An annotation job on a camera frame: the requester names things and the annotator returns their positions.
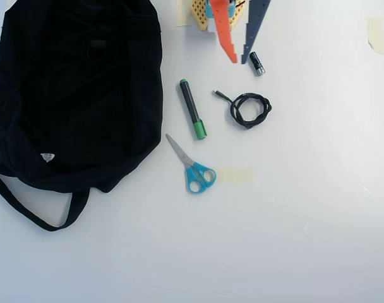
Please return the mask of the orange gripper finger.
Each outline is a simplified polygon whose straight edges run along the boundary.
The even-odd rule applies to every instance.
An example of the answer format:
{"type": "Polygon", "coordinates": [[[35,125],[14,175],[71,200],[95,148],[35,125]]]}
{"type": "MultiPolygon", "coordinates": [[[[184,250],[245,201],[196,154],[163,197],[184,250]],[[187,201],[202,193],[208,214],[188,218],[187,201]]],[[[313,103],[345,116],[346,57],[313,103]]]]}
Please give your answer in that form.
{"type": "Polygon", "coordinates": [[[212,14],[215,21],[220,45],[229,57],[232,63],[237,63],[237,54],[234,50],[234,44],[231,39],[231,30],[229,24],[229,1],[213,0],[210,1],[212,14]]]}

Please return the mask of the blue-grey gripper finger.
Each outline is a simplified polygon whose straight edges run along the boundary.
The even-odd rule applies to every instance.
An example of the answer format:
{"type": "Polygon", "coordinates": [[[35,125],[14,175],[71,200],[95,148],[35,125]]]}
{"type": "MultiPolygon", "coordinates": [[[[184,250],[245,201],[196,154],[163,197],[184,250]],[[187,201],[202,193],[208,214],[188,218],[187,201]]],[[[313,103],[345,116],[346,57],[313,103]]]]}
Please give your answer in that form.
{"type": "Polygon", "coordinates": [[[248,1],[248,22],[246,24],[246,40],[241,56],[241,64],[245,64],[251,52],[257,33],[261,27],[271,0],[248,1]]]}

